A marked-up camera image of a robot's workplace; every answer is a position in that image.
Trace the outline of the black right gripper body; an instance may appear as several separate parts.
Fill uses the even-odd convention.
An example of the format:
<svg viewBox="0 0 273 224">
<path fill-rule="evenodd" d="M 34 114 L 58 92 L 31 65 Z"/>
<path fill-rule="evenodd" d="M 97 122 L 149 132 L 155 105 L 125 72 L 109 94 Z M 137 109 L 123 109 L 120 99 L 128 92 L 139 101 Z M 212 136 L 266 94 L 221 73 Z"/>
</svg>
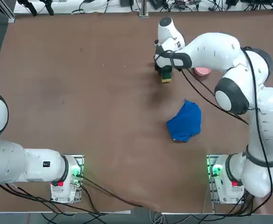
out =
<svg viewBox="0 0 273 224">
<path fill-rule="evenodd" d="M 157 63 L 154 63 L 155 71 L 159 73 L 160 76 L 171 76 L 172 75 L 172 66 L 166 65 L 164 67 L 159 67 Z"/>
</svg>

